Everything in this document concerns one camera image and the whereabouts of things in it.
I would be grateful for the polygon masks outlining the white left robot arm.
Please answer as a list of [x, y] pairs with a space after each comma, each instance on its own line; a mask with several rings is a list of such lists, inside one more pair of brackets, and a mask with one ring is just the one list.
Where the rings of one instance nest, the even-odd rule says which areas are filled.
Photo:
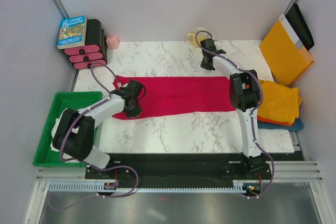
[[60, 151], [60, 159], [84, 162], [97, 168], [103, 178], [111, 178], [115, 165], [110, 162], [109, 154], [94, 146], [95, 129], [118, 113], [124, 113], [128, 119], [137, 118], [142, 112], [141, 93], [146, 93], [144, 85], [130, 80], [93, 105], [80, 110], [66, 109], [53, 137], [53, 147]]

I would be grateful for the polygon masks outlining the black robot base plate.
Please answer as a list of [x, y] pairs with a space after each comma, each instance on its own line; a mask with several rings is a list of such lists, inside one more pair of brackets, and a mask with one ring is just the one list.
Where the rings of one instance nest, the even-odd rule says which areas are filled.
[[269, 180], [270, 167], [248, 172], [241, 155], [216, 154], [118, 154], [111, 153], [108, 167], [101, 172], [87, 168], [85, 178], [117, 179], [120, 188], [183, 189], [231, 187], [234, 180]]

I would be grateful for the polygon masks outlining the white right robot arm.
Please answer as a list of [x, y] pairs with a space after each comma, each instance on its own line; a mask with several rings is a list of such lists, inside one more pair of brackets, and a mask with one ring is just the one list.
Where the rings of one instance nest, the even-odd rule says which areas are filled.
[[262, 154], [258, 144], [257, 111], [263, 101], [263, 93], [255, 70], [244, 70], [218, 50], [213, 39], [197, 43], [203, 53], [201, 67], [217, 70], [229, 78], [229, 100], [239, 117], [242, 135], [242, 154], [255, 158]]

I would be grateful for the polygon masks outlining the crimson red t-shirt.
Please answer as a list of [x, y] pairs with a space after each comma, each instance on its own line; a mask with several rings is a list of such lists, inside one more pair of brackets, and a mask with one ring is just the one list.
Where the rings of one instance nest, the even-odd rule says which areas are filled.
[[193, 112], [235, 111], [229, 100], [227, 77], [123, 77], [122, 84], [131, 79], [146, 88], [141, 95], [138, 119], [187, 114]]

